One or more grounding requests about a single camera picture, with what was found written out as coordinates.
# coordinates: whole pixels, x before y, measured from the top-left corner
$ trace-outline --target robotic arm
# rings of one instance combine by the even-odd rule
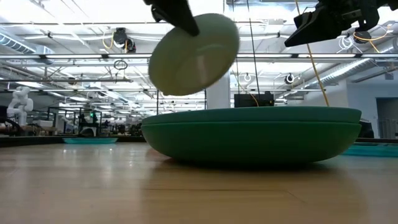
[[[33,110],[33,100],[27,96],[29,92],[29,87],[17,87],[17,90],[12,93],[12,101],[7,108],[8,117],[14,116],[15,114],[19,115],[18,124],[20,126],[26,125],[26,112]]]
[[[187,0],[144,0],[152,5],[156,22],[164,20],[197,36],[199,29],[193,19]],[[396,0],[319,0],[314,12],[306,12],[294,18],[297,30],[285,41],[286,47],[337,38],[342,31],[358,21],[356,32],[368,31],[379,22],[377,9],[388,5],[398,8]]]
[[[396,0],[319,0],[315,11],[294,18],[297,30],[285,41],[286,47],[337,38],[358,21],[355,32],[366,32],[379,22],[377,11],[388,5],[398,8]]]

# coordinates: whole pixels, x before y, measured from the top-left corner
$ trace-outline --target white robot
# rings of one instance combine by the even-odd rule
[[[7,108],[8,117],[13,117],[15,114],[18,115],[18,124],[20,126],[26,125],[26,112],[33,110],[33,100],[27,96],[29,92],[29,87],[17,87],[17,90],[12,93],[12,101]]]

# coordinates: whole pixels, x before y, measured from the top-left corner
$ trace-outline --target yellow cable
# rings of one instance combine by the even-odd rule
[[[235,77],[236,77],[236,80],[238,81],[238,85],[241,87],[241,89],[242,89],[243,91],[245,91],[246,93],[249,93],[249,94],[251,95],[251,97],[253,97],[253,99],[254,99],[254,101],[256,102],[257,107],[258,107],[258,106],[259,106],[259,102],[256,100],[256,97],[254,97],[253,94],[251,94],[249,91],[245,90],[245,89],[241,86],[241,84],[239,83],[239,77],[237,77],[236,75],[235,75]]]
[[[110,46],[110,47],[108,47],[108,46],[105,44],[105,38],[102,38],[102,44],[104,45],[104,47],[105,47],[106,49],[111,49],[111,48],[112,48],[112,46],[113,46],[113,35],[114,35],[114,31],[112,32],[112,42],[111,42],[111,46]]]
[[[369,41],[371,43],[372,47],[376,50],[377,53],[380,53],[379,49],[373,44],[373,41]]]
[[[297,0],[294,0],[294,1],[296,2],[297,12],[298,12],[299,15],[301,15],[300,9],[299,9],[299,2],[298,2]],[[319,73],[318,73],[317,67],[315,66],[315,62],[314,62],[314,60],[313,60],[312,51],[311,51],[311,48],[310,48],[310,45],[309,45],[309,44],[307,44],[307,49],[308,49],[308,52],[309,52],[309,54],[310,54],[310,58],[311,58],[311,63],[312,63],[313,71],[315,72],[315,76],[317,77],[318,84],[319,84],[319,86],[320,86],[320,88],[321,88],[323,97],[324,97],[324,99],[325,99],[325,103],[326,103],[327,106],[329,106],[329,100],[328,100],[328,97],[326,96],[325,90],[323,89],[322,81],[321,81],[321,79],[319,78]]]
[[[362,38],[362,37],[357,37],[356,35],[355,35],[355,33],[356,32],[354,32],[354,37],[355,38],[357,38],[357,39],[359,39],[359,40],[365,40],[365,41],[375,41],[375,40],[380,40],[380,39],[383,39],[383,38],[385,38],[386,37],[386,35],[388,34],[388,30],[390,29],[390,26],[387,26],[387,32],[383,35],[383,36],[381,36],[381,37],[378,37],[378,38],[374,38],[374,39],[365,39],[365,38]]]

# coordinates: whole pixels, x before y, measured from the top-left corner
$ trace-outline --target light fixture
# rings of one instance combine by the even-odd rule
[[[74,58],[102,58],[101,55],[90,54],[90,55],[46,55],[49,59],[74,59]]]
[[[43,90],[43,91],[74,91],[74,90]]]
[[[109,58],[150,58],[152,54],[110,54]]]
[[[397,58],[398,54],[363,54],[362,55],[363,58],[380,58],[380,57],[384,57],[384,58]]]
[[[244,76],[244,81],[250,82],[250,80],[251,80],[251,76],[248,73],[246,73],[246,75]]]
[[[106,52],[107,54],[109,54],[109,52],[106,49],[100,49],[100,51]]]
[[[256,58],[290,58],[292,54],[256,54]],[[237,58],[252,58],[254,54],[237,54]]]
[[[69,99],[76,100],[76,101],[89,101],[88,99],[79,97],[79,96],[71,96],[71,97],[69,97]]]
[[[287,84],[287,85],[291,85],[291,84],[293,84],[293,82],[294,82],[294,76],[290,73],[290,74],[288,74],[288,75],[286,75],[286,77],[285,77],[285,83]]]
[[[39,59],[38,55],[0,55],[0,59]]]
[[[53,92],[49,92],[49,94],[53,95],[53,96],[57,96],[57,97],[65,97],[59,93],[53,93]]]
[[[20,85],[29,86],[29,87],[32,87],[32,88],[44,88],[45,87],[42,84],[38,84],[38,83],[35,83],[35,82],[16,82],[16,83],[20,84]]]
[[[112,109],[112,106],[106,106],[106,105],[104,105],[104,106],[99,106],[100,108],[104,108],[104,109]]]
[[[309,54],[299,54],[299,58],[310,58]],[[351,58],[355,54],[312,54],[313,58]]]

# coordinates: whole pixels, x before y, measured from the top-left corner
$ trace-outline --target stacked bowl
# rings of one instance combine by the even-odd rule
[[[231,108],[152,116],[143,120],[142,132],[156,151],[179,161],[303,164],[349,148],[360,118],[349,108]]]

